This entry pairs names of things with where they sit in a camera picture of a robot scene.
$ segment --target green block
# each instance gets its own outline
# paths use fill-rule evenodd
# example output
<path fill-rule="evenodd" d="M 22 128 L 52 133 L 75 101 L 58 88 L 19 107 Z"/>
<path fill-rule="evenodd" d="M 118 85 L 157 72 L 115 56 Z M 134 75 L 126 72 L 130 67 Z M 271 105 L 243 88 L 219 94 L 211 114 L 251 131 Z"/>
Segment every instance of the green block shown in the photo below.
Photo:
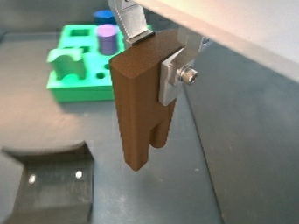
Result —
<path fill-rule="evenodd" d="M 103 55 L 99 53 L 96 27 L 94 24 L 64 26 L 59 48 L 50 53 L 48 62 L 55 70 L 47 88 L 58 102 L 115 99 L 108 60 L 124 51 L 123 35 L 119 31 L 116 54 Z"/>
<path fill-rule="evenodd" d="M 54 49 L 51 50 L 47 62 L 54 67 L 59 81 L 68 74 L 76 74 L 82 80 L 87 78 L 82 49 Z"/>

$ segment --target brown wooden block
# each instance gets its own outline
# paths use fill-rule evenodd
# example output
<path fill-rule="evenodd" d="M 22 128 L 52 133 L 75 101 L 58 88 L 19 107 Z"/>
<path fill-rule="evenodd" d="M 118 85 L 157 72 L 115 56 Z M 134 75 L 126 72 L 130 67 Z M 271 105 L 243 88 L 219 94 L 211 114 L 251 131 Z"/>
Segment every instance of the brown wooden block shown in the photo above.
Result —
<path fill-rule="evenodd" d="M 110 61 L 116 115 L 126 162 L 138 171 L 149 160 L 150 144 L 166 144 L 175 101 L 159 102 L 162 62 L 182 49 L 177 31 L 163 31 Z"/>

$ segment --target gray table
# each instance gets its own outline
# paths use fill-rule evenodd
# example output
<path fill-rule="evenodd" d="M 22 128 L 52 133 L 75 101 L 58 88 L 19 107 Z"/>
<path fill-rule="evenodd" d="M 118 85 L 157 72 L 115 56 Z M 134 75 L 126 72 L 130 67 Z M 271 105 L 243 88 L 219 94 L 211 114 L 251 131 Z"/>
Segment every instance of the gray table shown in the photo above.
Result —
<path fill-rule="evenodd" d="M 92 223 L 221 223 L 185 94 L 169 143 L 139 172 L 123 160 L 112 101 L 58 103 L 46 89 L 55 33 L 7 34 L 0 45 L 0 145 L 55 147 L 86 140 L 95 157 Z M 0 155 L 0 223 L 12 211 L 22 167 Z"/>

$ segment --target bolt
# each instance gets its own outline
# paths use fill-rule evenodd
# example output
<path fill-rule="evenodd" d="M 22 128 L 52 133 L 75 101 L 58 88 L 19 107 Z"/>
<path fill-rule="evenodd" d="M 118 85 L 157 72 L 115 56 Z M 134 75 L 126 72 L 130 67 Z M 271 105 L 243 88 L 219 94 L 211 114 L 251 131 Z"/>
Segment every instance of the bolt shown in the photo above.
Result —
<path fill-rule="evenodd" d="M 83 172 L 82 171 L 76 171 L 76 179 L 80 179 L 83 176 Z"/>
<path fill-rule="evenodd" d="M 36 175 L 32 174 L 30 177 L 30 184 L 34 184 L 35 180 L 36 180 Z"/>
<path fill-rule="evenodd" d="M 189 86 L 197 81 L 198 72 L 193 69 L 193 66 L 185 66 L 178 73 L 179 81 L 183 81 Z"/>
<path fill-rule="evenodd" d="M 207 45 L 211 42 L 211 40 L 209 38 L 203 38 L 202 44 Z"/>

